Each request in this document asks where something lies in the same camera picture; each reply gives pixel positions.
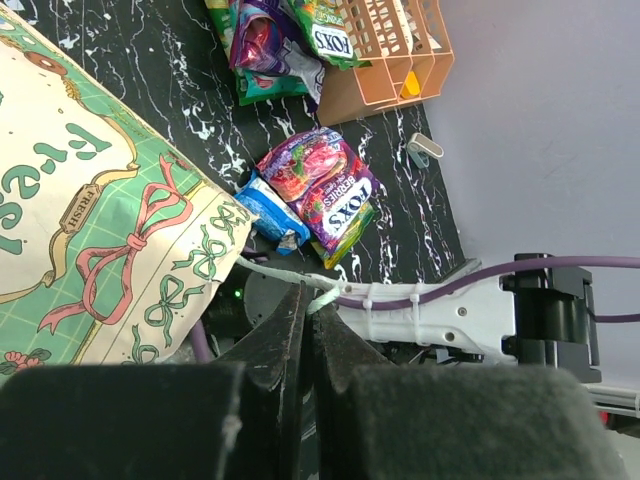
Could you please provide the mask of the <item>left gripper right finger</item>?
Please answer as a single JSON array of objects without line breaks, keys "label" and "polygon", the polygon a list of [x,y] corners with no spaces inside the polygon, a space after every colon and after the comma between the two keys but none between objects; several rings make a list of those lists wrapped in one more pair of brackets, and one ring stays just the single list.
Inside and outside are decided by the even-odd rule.
[{"label": "left gripper right finger", "polygon": [[312,316],[320,475],[323,479],[394,479],[388,374],[395,367],[332,307]]}]

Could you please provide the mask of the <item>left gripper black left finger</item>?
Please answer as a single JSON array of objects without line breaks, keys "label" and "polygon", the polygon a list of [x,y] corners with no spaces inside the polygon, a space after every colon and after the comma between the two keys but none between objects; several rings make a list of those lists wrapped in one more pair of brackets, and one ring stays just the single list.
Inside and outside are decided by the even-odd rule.
[{"label": "left gripper black left finger", "polygon": [[297,479],[308,287],[293,285],[270,317],[203,367],[201,479]]}]

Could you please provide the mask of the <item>yellow green Fox's packet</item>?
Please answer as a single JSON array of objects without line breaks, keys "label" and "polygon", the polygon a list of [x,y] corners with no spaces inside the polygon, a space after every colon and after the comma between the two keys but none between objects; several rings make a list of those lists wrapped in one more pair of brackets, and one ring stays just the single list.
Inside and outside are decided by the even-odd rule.
[{"label": "yellow green Fox's packet", "polygon": [[325,269],[333,269],[351,248],[360,240],[366,227],[374,217],[374,209],[367,201],[358,211],[344,235],[340,238],[335,251],[330,254],[317,239],[311,240],[311,245],[322,260]]}]

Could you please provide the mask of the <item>blue snack packet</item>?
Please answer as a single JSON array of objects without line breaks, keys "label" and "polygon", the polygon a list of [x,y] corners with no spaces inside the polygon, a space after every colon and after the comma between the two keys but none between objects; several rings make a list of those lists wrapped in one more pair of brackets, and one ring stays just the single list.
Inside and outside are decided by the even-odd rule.
[{"label": "blue snack packet", "polygon": [[310,240],[309,228],[256,171],[235,199],[258,217],[255,229],[276,243],[278,254],[289,255]]}]

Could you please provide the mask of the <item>purple Fox's berries packet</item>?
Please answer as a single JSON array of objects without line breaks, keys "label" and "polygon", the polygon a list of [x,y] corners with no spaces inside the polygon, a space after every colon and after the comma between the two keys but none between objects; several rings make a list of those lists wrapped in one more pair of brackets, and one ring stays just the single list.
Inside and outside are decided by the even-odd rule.
[{"label": "purple Fox's berries packet", "polygon": [[343,249],[379,181],[342,135],[328,127],[296,134],[257,164],[261,178],[311,230],[329,255]]}]

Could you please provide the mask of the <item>green paper bag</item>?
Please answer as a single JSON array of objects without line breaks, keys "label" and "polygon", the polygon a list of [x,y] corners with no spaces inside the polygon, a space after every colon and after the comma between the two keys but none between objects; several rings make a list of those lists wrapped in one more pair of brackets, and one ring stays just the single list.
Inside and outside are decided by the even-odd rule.
[{"label": "green paper bag", "polygon": [[1,377],[173,355],[257,216],[1,11]]}]

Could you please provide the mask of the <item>teal Fox's candy bag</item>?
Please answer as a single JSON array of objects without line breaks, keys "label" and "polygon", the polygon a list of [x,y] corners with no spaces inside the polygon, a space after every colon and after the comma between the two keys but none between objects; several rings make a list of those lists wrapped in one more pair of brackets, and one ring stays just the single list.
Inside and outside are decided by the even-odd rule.
[{"label": "teal Fox's candy bag", "polygon": [[308,89],[299,77],[273,77],[241,69],[234,69],[233,73],[240,106],[308,94]]}]

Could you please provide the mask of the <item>purple snack packet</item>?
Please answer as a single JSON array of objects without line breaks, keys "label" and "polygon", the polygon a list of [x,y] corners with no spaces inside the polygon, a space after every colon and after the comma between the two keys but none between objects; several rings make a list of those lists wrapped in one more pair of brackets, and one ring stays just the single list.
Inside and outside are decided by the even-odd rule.
[{"label": "purple snack packet", "polygon": [[308,46],[291,8],[284,1],[237,1],[231,12],[236,19],[231,66],[301,81],[310,97],[310,109],[316,111],[325,67]]}]

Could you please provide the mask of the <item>green snack packet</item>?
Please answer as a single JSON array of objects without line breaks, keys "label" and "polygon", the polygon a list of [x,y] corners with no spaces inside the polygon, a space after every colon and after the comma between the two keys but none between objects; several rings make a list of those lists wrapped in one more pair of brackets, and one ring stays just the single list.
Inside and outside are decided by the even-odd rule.
[{"label": "green snack packet", "polygon": [[236,13],[232,10],[236,1],[205,0],[205,5],[225,54],[229,56],[236,30]]}]

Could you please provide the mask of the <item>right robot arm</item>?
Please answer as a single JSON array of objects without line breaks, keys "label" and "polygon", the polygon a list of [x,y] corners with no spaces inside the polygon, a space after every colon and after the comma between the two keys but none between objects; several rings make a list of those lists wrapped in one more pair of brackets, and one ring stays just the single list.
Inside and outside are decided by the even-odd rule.
[{"label": "right robot arm", "polygon": [[443,282],[447,291],[438,297],[436,284],[348,282],[296,273],[283,259],[237,265],[205,310],[204,329],[211,346],[239,340],[304,281],[317,295],[332,292],[340,319],[366,341],[433,348],[440,363],[536,364],[600,382],[591,273],[546,254],[516,258],[524,269],[507,265],[497,273],[470,261]]}]

